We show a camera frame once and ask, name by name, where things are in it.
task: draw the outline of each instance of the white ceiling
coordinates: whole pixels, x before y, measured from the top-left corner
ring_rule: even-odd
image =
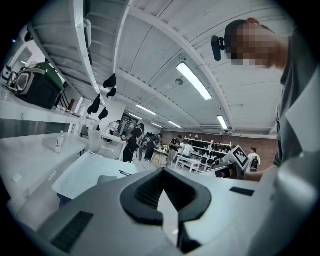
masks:
[[[115,70],[114,100],[126,111],[166,129],[220,132],[223,115],[234,133],[268,135],[275,129],[275,111],[281,99],[281,72],[234,66],[222,54],[214,59],[210,40],[224,37],[226,26],[237,19],[255,18],[279,35],[290,35],[286,14],[269,0],[90,0],[86,17],[92,25],[92,71],[101,85]],[[73,36],[73,5],[51,2],[51,9],[33,19],[42,47],[66,81],[93,100],[92,77],[84,70]],[[53,15],[53,8],[59,10]],[[53,23],[55,29],[43,24]],[[184,61],[212,96],[204,100],[176,69]],[[183,85],[175,80],[182,79]],[[151,115],[136,107],[155,112]]]
[[[275,125],[276,106],[281,99],[281,72],[233,66],[224,56],[217,62],[210,45],[213,35],[224,36],[230,22],[250,17],[276,34],[292,32],[284,12],[267,0],[134,0],[121,35],[117,68],[170,99],[191,118],[118,76],[117,90],[122,97],[119,100],[126,102],[129,112],[148,117],[170,130],[174,127],[168,120],[190,130],[201,125],[217,126],[217,115],[223,115],[228,126],[233,125],[235,133],[269,134]],[[182,40],[175,40],[172,31]],[[216,83],[210,82],[197,59],[186,52],[194,50]],[[181,61],[186,62],[208,88],[212,99],[204,100],[177,71],[176,66]],[[183,85],[175,84],[178,78],[184,81]],[[136,103],[158,115],[138,109]]]

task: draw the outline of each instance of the white wall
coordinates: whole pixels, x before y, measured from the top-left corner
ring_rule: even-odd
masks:
[[[153,126],[152,124],[144,122],[143,120],[138,122],[138,124],[140,123],[144,124],[144,134],[152,133],[154,135],[157,135],[160,133],[160,129],[157,128],[156,126]]]
[[[97,113],[92,113],[89,115],[90,118],[99,120],[99,115],[102,112],[104,107],[100,105],[99,110]],[[121,120],[122,116],[124,115],[126,105],[120,103],[118,101],[111,100],[110,103],[107,105],[106,109],[108,110],[108,116],[101,120],[99,126],[100,131],[105,133],[108,128],[108,124],[117,120]]]

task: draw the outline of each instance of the brick wall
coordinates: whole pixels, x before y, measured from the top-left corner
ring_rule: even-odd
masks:
[[[214,140],[217,143],[230,144],[232,145],[240,145],[240,147],[245,151],[248,155],[250,154],[251,147],[256,148],[256,153],[260,156],[261,166],[259,168],[260,171],[268,168],[277,153],[277,141],[275,139],[262,139],[262,138],[244,138],[244,137],[235,137],[235,136],[218,136],[218,135],[209,135],[209,134],[201,134],[201,133],[186,133],[186,132],[174,132],[174,131],[161,131],[163,134],[163,143],[169,144],[169,142],[181,135],[184,139],[187,137],[188,139],[194,139],[195,135],[198,134],[199,138],[197,140],[202,140],[206,142],[210,142]]]

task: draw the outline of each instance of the wall shelf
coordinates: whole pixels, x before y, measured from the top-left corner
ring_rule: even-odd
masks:
[[[62,123],[72,125],[97,125],[98,122],[82,119],[56,107],[49,110],[23,101],[7,88],[0,88],[0,119]]]

